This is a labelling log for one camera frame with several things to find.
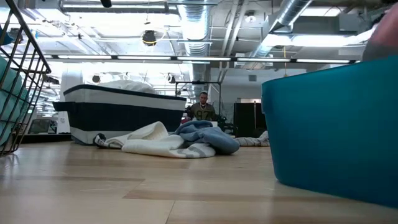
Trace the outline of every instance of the ceiling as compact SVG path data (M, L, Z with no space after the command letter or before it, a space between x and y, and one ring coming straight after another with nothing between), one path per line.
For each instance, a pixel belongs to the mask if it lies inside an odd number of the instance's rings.
M79 2L100 2L100 0L79 1ZM148 1L131 1L132 4L141 4L145 7ZM72 4L69 0L64 0L64 4ZM220 56L224 37L226 36L227 24L230 19L234 19L234 29L239 29L237 39L234 42L231 55L245 54L248 56L262 42L264 34L262 28L267 16L277 13L281 1L248 1L245 12L252 12L254 20L246 20L245 16L240 25L236 27L235 18L230 18L232 0L222 0L211 8L210 24L207 42L210 44L209 56ZM112 13L112 12L64 12L57 10L58 1L47 0L46 7L36 10L36 16L40 13L40 19L32 19L29 11L22 9L24 19L32 32L36 36L36 41L40 45L45 55L185 55L184 38L182 34L182 23L180 16L176 14L153 14L153 13ZM322 0L313 1L311 5L302 13L301 17L319 17L326 21L337 18L339 14L347 13L352 15L370 12L381 7L378 0L367 1L342 1L342 0ZM6 21L8 10L0 7L0 21ZM19 27L15 18L11 20L9 28ZM145 30L154 30L158 40L154 47L148 47L142 43L142 35ZM355 43L349 46L326 47L331 42L324 38L316 40L318 47L303 46L295 44L287 46L277 46L270 51L270 55L278 58L316 58L316 59L348 59L360 60L366 41ZM12 44L3 46L3 49L10 52ZM17 54L23 53L24 45L20 44ZM61 81L65 64L68 60L53 62L49 59L52 67L51 76ZM274 63L268 64L262 70L247 71L239 69L239 66L231 64L225 75L223 85L230 86L259 86L260 83L283 77L285 74L296 75L308 71L318 70L324 65L314 64L287 64ZM130 80L146 82L158 89L161 94L173 95L174 85L170 84L166 77L167 74L175 75L179 80L189 81L189 64L153 64L153 63L101 63L85 62L83 74L85 79L90 81L93 75L103 76L104 80L119 80L128 78ZM220 74L219 64L211 64L211 80L216 80ZM248 75L258 75L256 82L249 82ZM59 99L60 85L47 84L49 95L43 102Z

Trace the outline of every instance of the man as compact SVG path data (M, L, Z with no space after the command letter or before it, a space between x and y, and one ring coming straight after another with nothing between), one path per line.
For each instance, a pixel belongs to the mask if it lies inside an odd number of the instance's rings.
M207 103L207 95L206 91L202 91L199 102L191 106L190 116L195 117L198 121L215 121L216 119L216 111L212 105Z

